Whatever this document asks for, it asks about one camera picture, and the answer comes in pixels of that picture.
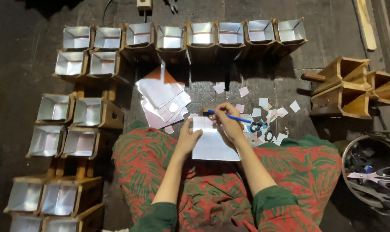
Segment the person's right hand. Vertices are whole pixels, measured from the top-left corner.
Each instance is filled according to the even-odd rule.
[[[225,135],[234,145],[241,141],[246,141],[239,122],[228,118],[226,113],[235,117],[240,117],[240,112],[233,105],[226,102],[216,107],[215,114],[212,116],[213,122],[217,125],[222,125]]]

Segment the person's left hand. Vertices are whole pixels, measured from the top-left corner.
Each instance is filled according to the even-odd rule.
[[[174,158],[178,158],[182,162],[185,162],[188,154],[195,148],[198,139],[203,133],[202,130],[192,132],[192,128],[189,129],[189,124],[192,122],[193,119],[187,119],[183,124],[181,134],[179,135],[178,143],[173,154]]]

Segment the concrete floor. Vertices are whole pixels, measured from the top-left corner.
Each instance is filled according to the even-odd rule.
[[[102,25],[106,1],[56,2],[58,3],[37,0],[0,1],[0,231],[8,231],[11,221],[10,216],[3,214],[2,210],[7,205],[12,178],[45,173],[48,167],[48,159],[24,158],[29,147],[41,95],[43,93],[68,94],[73,89],[72,84],[50,76],[55,67],[57,50],[62,47],[63,27]],[[260,92],[273,95],[272,100],[275,105],[283,105],[286,102],[277,99],[277,95],[294,99],[299,85],[303,88],[311,88],[309,83],[300,81],[299,76],[303,72],[319,70],[337,55],[354,58],[363,58],[364,55],[357,25],[354,22],[355,15],[348,0],[337,0],[337,2],[302,0],[299,3],[290,0],[222,0],[219,2],[194,0],[180,4],[180,13],[174,16],[161,0],[154,0],[154,5],[156,10],[149,21],[165,25],[175,22],[183,24],[186,20],[241,21],[248,17],[263,19],[306,17],[307,37],[311,43],[309,42],[306,47],[284,60],[267,78],[262,78],[262,73],[250,74],[251,77],[243,75],[245,81],[231,82],[230,91],[219,97],[215,96],[210,88],[212,82],[190,80],[187,92],[193,97],[190,108],[193,112],[200,106],[208,107],[209,104],[212,106],[217,102],[240,103],[234,93],[239,87],[246,85],[255,86],[250,90],[249,98],[242,100],[249,105],[249,108],[253,108],[251,101],[257,98]],[[118,23],[141,21],[143,19],[137,15],[135,1],[116,0],[107,10],[104,25],[113,26]],[[378,44],[377,52],[371,57],[372,66],[384,70],[385,65],[380,52]],[[120,102],[120,106],[126,112],[126,128],[136,119],[145,120],[138,104],[137,91],[134,90],[129,98],[130,101]],[[309,109],[308,97],[299,96],[299,98],[306,101],[306,107]],[[382,108],[382,113],[390,130],[390,107]],[[367,123],[363,121],[362,128],[354,128],[354,124],[360,122],[349,119],[343,120],[341,129],[337,129],[337,126],[332,126],[329,120],[311,120],[308,111],[302,115],[289,117],[277,123],[275,127],[279,132],[282,132],[285,127],[290,128],[290,132],[295,131],[292,137],[297,139],[306,132],[329,140],[339,140],[348,136],[347,130],[353,136],[380,128],[377,120]],[[175,131],[179,128],[180,124],[174,125]],[[105,183],[104,228],[115,230],[131,227],[133,224],[129,208],[117,184],[117,177],[112,176],[113,170],[110,167],[102,166],[101,169],[103,169],[101,172],[110,176],[111,180]],[[374,220],[379,221],[374,224],[382,224],[386,219],[380,220],[377,214],[355,201],[350,203],[343,201],[348,195],[345,189],[340,187],[343,187],[342,183],[337,185],[325,210],[320,225],[323,231],[354,231],[355,227],[360,231],[385,229],[390,231],[386,226],[379,227],[380,230],[372,229]]]

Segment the red and green patterned clothing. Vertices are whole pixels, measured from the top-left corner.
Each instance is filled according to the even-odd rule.
[[[114,146],[113,158],[135,225],[131,231],[203,231],[231,221],[250,231],[316,231],[340,175],[341,159],[329,142],[306,135],[254,149],[278,187],[249,200],[234,162],[188,160],[178,205],[151,205],[177,140],[136,122]]]

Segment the scissors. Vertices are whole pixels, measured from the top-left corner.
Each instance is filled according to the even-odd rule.
[[[373,197],[376,197],[381,202],[384,208],[390,210],[390,194],[379,193],[372,188],[361,186],[353,182],[350,182],[350,185],[353,189],[365,192]]]
[[[208,110],[208,113],[215,113],[215,111],[209,109]],[[274,138],[274,134],[272,133],[272,131],[270,131],[270,124],[268,121],[266,121],[265,123],[264,122],[261,122],[261,121],[258,121],[258,122],[253,122],[253,121],[250,121],[248,119],[242,119],[242,118],[238,118],[238,117],[235,117],[235,116],[232,116],[232,115],[229,115],[229,114],[226,114],[227,117],[229,117],[230,119],[234,119],[234,120],[237,120],[237,121],[241,121],[241,122],[245,122],[245,123],[249,123],[251,124],[251,132],[256,132],[256,131],[259,131],[264,125],[267,125],[267,130],[265,131],[264,133],[264,139],[265,141],[268,141],[268,142],[271,142],[271,140]],[[267,140],[267,136],[268,134],[271,133],[271,139],[270,140]]]
[[[390,190],[390,167],[381,168],[370,174],[352,172],[347,176],[347,178],[370,180]]]

